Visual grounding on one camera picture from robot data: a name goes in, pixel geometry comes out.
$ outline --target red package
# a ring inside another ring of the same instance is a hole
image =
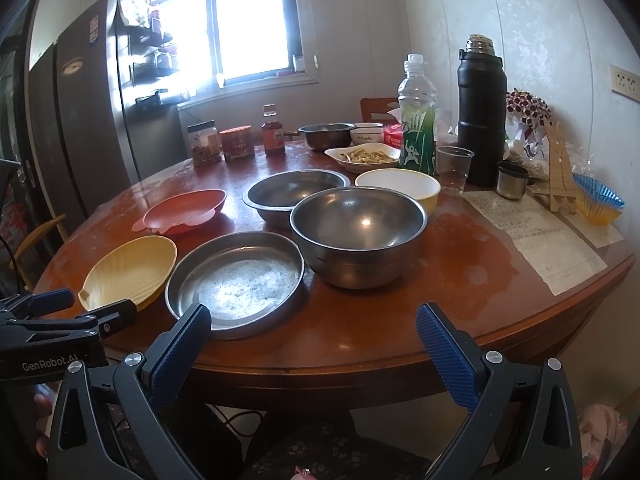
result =
[[[384,134],[385,144],[398,150],[402,149],[402,124],[396,123],[385,126]]]

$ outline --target metal thermos mouth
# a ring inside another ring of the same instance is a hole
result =
[[[466,42],[466,51],[495,56],[494,42],[482,34],[472,34],[469,36]]]

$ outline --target wooden chair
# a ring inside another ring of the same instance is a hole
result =
[[[396,124],[397,121],[388,112],[398,107],[397,97],[364,98],[360,101],[362,122]]]
[[[41,242],[42,239],[47,234],[49,234],[49,232],[52,229],[55,229],[58,226],[58,224],[60,224],[60,222],[62,222],[65,218],[66,218],[66,215],[56,216],[52,220],[49,220],[48,222],[44,222],[44,224],[42,225],[39,225],[27,235],[27,237],[22,241],[22,243],[18,247],[17,251],[15,251],[14,257],[15,257],[15,263],[18,267],[18,273],[20,274],[20,277],[22,278],[22,281],[24,282],[24,285],[26,286],[29,292],[33,292],[33,283],[31,283],[31,281],[27,278],[27,275],[25,274],[23,268],[20,266],[20,257],[23,256],[24,253],[26,253],[30,249],[33,249],[33,247],[37,243]],[[9,262],[9,268],[11,270],[14,270],[13,262]]]

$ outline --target black thermos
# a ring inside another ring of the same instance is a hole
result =
[[[460,49],[458,146],[474,152],[467,182],[495,187],[504,156],[507,76],[489,38],[472,34]]]

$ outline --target round metal tray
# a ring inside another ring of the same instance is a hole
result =
[[[245,232],[207,242],[175,267],[164,292],[176,319],[201,303],[211,312],[211,336],[255,335],[301,303],[305,261],[288,238]]]

